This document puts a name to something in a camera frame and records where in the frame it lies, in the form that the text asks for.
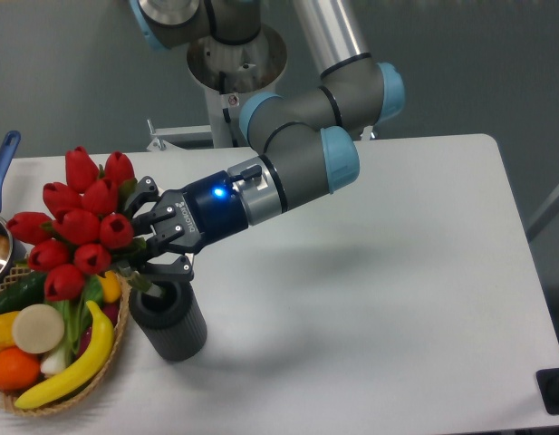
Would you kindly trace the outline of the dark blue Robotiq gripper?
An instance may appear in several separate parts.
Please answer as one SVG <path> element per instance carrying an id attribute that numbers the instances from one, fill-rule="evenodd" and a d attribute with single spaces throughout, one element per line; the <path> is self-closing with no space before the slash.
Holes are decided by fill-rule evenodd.
<path id="1" fill-rule="evenodd" d="M 148 235 L 145 258 L 165 253 L 182 254 L 170 264 L 151 262 L 134 265 L 120 261 L 127 279 L 151 283 L 188 283 L 194 279 L 193 258 L 203 247 L 248 228 L 241 199 L 233 190 L 233 179 L 224 171 L 163 191 L 152 177 L 142 178 L 126 199 L 124 216 L 133 216 L 137 236 Z"/>

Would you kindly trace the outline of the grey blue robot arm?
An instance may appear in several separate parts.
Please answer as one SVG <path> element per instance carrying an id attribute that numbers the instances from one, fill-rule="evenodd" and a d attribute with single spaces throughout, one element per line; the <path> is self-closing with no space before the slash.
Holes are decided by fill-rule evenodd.
<path id="1" fill-rule="evenodd" d="M 146 249 L 121 261 L 132 285 L 187 282 L 203 247 L 353 183 L 353 136 L 397 115 L 403 81 L 372 59 L 346 1 L 298 1 L 294 8 L 320 85 L 294 97 L 274 93 L 284 72 L 283 39 L 262 23 L 257 1 L 134 1 L 148 44 L 188 47 L 188 69 L 205 89 L 216 145 L 246 145 L 255 156 L 160 192 L 144 178 L 126 203 Z"/>

